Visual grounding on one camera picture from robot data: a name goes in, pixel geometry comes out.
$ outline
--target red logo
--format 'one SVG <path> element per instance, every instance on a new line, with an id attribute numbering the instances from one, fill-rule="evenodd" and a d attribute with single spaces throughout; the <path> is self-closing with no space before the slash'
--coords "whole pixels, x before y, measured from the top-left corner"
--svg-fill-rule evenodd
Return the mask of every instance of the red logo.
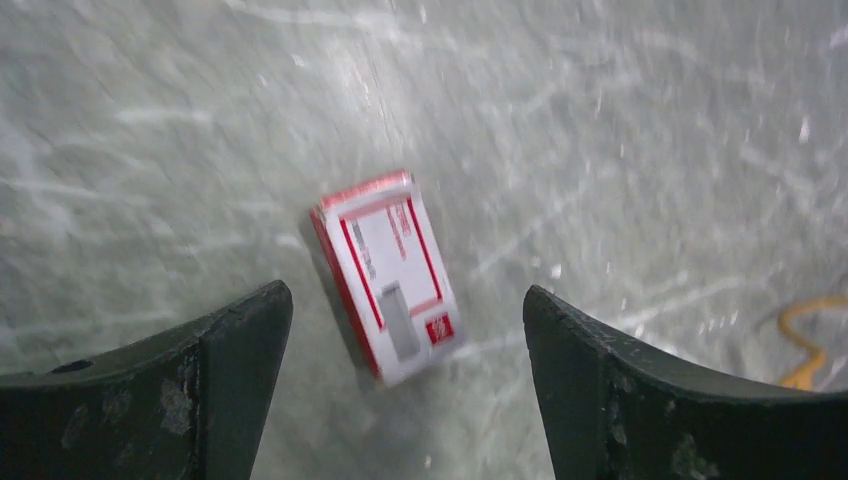
<path id="1" fill-rule="evenodd" d="M 427 334 L 430 335 L 430 343 L 438 345 L 453 338 L 453 326 L 450 324 L 448 314 L 427 320 Z"/>

